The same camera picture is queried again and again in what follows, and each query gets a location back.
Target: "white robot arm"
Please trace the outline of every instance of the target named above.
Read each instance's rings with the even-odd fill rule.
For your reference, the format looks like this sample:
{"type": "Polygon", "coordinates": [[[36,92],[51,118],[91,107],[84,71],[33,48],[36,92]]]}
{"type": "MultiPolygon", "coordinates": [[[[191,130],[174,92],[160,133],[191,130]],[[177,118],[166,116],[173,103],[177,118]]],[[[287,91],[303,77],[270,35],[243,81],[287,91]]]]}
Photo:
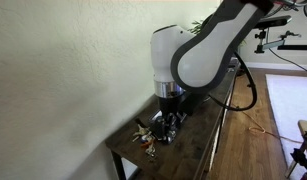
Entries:
{"type": "Polygon", "coordinates": [[[158,140],[173,141],[183,117],[192,112],[180,108],[191,102],[186,95],[201,100],[221,83],[238,45],[272,7],[270,0],[224,0],[198,35],[176,25],[153,33],[151,56],[161,113],[151,129],[158,140]]]}

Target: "dark wooden table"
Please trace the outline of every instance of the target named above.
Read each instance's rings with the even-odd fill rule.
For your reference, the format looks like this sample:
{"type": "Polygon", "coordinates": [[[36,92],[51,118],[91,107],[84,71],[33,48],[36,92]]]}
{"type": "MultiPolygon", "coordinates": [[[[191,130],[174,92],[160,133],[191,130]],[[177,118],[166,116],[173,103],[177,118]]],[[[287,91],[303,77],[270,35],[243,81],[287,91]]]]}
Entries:
{"type": "MultiPolygon", "coordinates": [[[[222,83],[210,94],[223,103],[232,94],[236,71],[228,72],[222,83]]],[[[158,111],[155,99],[143,111],[134,117],[148,125],[148,119],[158,111]]],[[[155,179],[201,179],[205,165],[209,159],[215,133],[221,124],[223,108],[213,100],[208,100],[197,108],[193,116],[188,116],[182,128],[177,132],[175,140],[165,145],[155,143],[156,159],[145,154],[140,142],[135,141],[133,133],[138,130],[134,119],[112,134],[106,145],[111,150],[120,179],[126,179],[121,157],[129,160],[145,174],[155,179]]]]}

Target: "hardwood floor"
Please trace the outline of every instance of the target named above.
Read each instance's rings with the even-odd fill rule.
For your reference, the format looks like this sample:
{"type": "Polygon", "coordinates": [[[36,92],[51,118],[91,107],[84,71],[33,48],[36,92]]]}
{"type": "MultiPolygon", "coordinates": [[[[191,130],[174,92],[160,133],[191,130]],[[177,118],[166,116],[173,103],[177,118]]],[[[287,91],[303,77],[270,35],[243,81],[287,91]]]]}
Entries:
{"type": "MultiPolygon", "coordinates": [[[[267,131],[278,134],[269,102],[265,74],[307,76],[304,71],[251,69],[257,85],[258,101],[245,111],[267,131]]],[[[251,91],[245,75],[238,77],[232,103],[248,105],[251,91]]],[[[222,130],[218,152],[207,180],[281,180],[287,169],[280,140],[268,134],[248,130],[256,125],[241,112],[230,111],[222,130]]]]}

